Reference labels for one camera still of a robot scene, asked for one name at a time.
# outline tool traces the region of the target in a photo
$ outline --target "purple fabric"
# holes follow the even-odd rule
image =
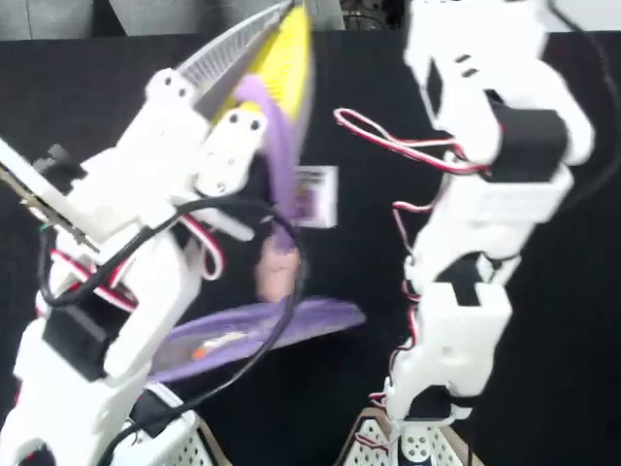
[[[176,381],[253,355],[272,332],[283,306],[283,302],[241,306],[173,329],[153,357],[149,378],[155,382]],[[353,304],[309,298],[297,307],[275,348],[344,330],[364,321],[365,316]],[[210,348],[203,357],[195,358],[196,349],[206,341],[219,341],[219,345]]]
[[[267,87],[256,75],[246,75],[237,89],[238,101],[258,104],[268,121],[268,166],[271,176],[272,196],[278,210],[289,221],[295,218],[295,161],[293,159],[293,129],[286,115],[272,99]],[[276,247],[284,252],[293,249],[293,241],[282,227],[277,226]]]

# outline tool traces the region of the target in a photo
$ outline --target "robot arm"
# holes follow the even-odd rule
[[[505,284],[534,229],[572,189],[569,166],[593,149],[590,122],[540,60],[538,9],[530,1],[409,2],[405,62],[433,127],[458,145],[444,160],[483,168],[444,175],[409,247],[405,276],[418,303],[378,394],[391,441],[370,442],[362,430],[356,437],[361,450],[386,449],[392,465],[434,464],[442,451],[432,430],[470,415],[511,314]],[[343,464],[355,464],[357,447]]]
[[[305,53],[298,50],[300,37]],[[63,186],[54,185],[50,169],[62,168],[58,159],[52,157],[43,165],[48,169],[39,173],[8,146],[0,147],[3,179],[49,224],[46,228],[58,230],[51,255],[59,259],[49,276],[43,275],[48,291],[37,297],[43,315],[22,336],[16,361],[21,392],[0,434],[0,464],[16,465],[41,446],[58,466],[101,464],[103,458],[110,459],[107,449],[116,446],[114,465],[136,464],[137,458],[144,465],[176,464],[178,449],[179,457],[185,455],[183,442],[195,440],[199,425],[193,412],[164,419],[159,431],[133,431],[145,437],[144,445],[114,443],[130,412],[138,421],[134,411],[145,393],[157,392],[169,410],[180,403],[160,385],[145,389],[153,354],[201,285],[202,257],[170,230],[186,215],[182,220],[191,225],[206,220],[235,238],[251,239],[250,228],[217,207],[233,204],[227,201],[245,187],[253,158],[260,153],[270,157],[273,147],[266,140],[280,124],[275,114],[291,125],[300,120],[295,134],[288,126],[279,127],[278,134],[290,146],[284,147],[284,157],[268,160],[270,172],[278,170],[281,182],[293,183],[297,160],[291,157],[299,144],[296,138],[304,137],[303,113],[309,109],[303,109],[301,98],[297,107],[284,104],[287,96],[292,100],[291,94],[311,93],[309,37],[303,7],[284,2],[243,21],[177,70],[158,72],[147,85],[144,106],[117,144],[85,161],[75,170],[80,176]],[[293,90],[280,89],[275,76],[282,81],[289,76],[273,70],[275,62],[288,63],[285,52],[307,60],[301,67],[305,73],[293,74]],[[270,57],[272,63],[266,65]],[[244,84],[248,79],[245,75],[253,77],[254,88],[227,100],[240,80]],[[275,89],[282,94],[274,95]],[[271,112],[262,108],[266,102],[273,105]],[[273,195],[285,216],[259,203],[265,214],[284,225],[292,220],[286,214],[287,203],[293,201],[287,192]],[[114,299],[97,300],[90,293],[81,300],[69,298],[84,289],[80,281],[91,282],[108,270],[120,251],[124,260],[114,263],[114,271],[93,291],[111,298],[109,284],[118,284],[122,269],[127,292],[121,297],[131,301],[130,314],[110,306]],[[291,318],[300,291],[296,287],[287,299],[286,318],[275,327],[279,332]],[[258,360],[278,336],[270,336],[251,359]],[[212,466],[210,456],[201,459]]]

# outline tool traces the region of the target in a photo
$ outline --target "perforated base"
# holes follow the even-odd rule
[[[170,454],[167,466],[213,466],[203,441],[194,433],[177,451]]]
[[[434,466],[462,466],[462,462],[438,427],[408,429],[401,439],[404,457],[410,464],[424,464],[431,458]]]
[[[373,419],[362,422],[358,433],[378,443],[387,443],[388,438],[384,435],[379,423]],[[344,466],[390,466],[388,451],[385,449],[372,449],[358,442],[353,442],[349,454],[345,459]]]
[[[180,399],[164,385],[156,383],[149,388],[168,406],[175,407],[180,404]],[[114,452],[113,466],[153,464],[149,458],[154,457],[162,458],[157,464],[163,466],[231,466],[210,428],[193,412],[188,412],[168,424],[153,439],[143,430],[129,436]]]
[[[364,445],[364,442],[356,440],[356,433],[386,447]],[[467,461],[466,445],[449,427],[408,427],[402,437],[390,445],[389,439],[385,413],[375,409],[364,410],[335,466],[464,466]],[[482,466],[476,457],[474,464]]]

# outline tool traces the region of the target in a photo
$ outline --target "black backdrop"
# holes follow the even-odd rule
[[[616,76],[621,35],[601,35]],[[53,143],[87,157],[113,144],[143,101],[148,78],[202,45],[198,36],[0,44],[0,134],[30,158]],[[400,296],[404,251],[390,203],[424,202],[439,175],[349,135],[331,115],[354,108],[403,137],[433,136],[393,33],[315,36],[317,89],[305,164],[340,168],[339,226],[308,231],[310,294],[353,300],[367,324],[273,352],[251,377],[201,410],[236,465],[328,465],[366,394],[381,389],[391,349],[407,333]],[[571,83],[596,127],[594,162],[611,157],[609,102],[596,61],[579,38],[556,36],[547,54]],[[476,450],[488,465],[611,464],[621,441],[621,176],[595,198],[541,227],[509,286],[514,304],[497,364],[474,416]],[[413,234],[425,221],[411,219]],[[220,283],[205,285],[187,318],[252,301],[242,257],[257,243],[227,249]],[[34,316],[37,223],[0,186],[0,414],[15,393],[19,335]],[[190,396],[231,367],[177,384]]]

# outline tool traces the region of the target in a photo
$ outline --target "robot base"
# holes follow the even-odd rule
[[[390,439],[386,413],[367,408],[360,413],[335,466],[466,466],[468,446],[449,426],[418,424],[401,437]],[[360,442],[358,435],[371,442]],[[400,452],[402,442],[404,450]],[[473,466],[484,466],[473,455]]]

